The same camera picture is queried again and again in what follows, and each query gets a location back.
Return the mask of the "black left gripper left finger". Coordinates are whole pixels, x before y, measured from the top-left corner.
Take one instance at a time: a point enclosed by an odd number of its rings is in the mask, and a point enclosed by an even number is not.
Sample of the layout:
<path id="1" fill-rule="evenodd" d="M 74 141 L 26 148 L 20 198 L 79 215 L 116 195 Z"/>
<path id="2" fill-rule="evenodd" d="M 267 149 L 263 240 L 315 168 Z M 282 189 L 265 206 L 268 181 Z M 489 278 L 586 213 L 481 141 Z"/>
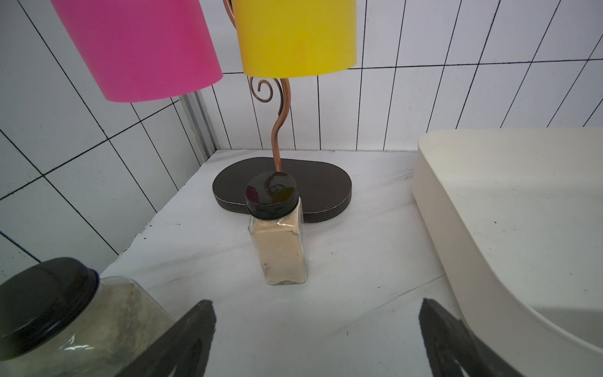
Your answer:
<path id="1" fill-rule="evenodd" d="M 203 376 L 216 323 L 212 301 L 200 301 L 118 375 Z"/>

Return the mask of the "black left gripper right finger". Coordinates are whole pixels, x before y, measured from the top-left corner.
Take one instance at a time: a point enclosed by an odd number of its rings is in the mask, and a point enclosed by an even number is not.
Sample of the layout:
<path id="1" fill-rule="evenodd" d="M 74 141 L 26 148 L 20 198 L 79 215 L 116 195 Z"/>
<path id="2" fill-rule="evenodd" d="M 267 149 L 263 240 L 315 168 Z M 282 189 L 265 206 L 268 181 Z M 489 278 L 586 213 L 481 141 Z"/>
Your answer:
<path id="1" fill-rule="evenodd" d="M 519 376 L 440 303 L 424 298 L 419 324 L 434 376 Z"/>

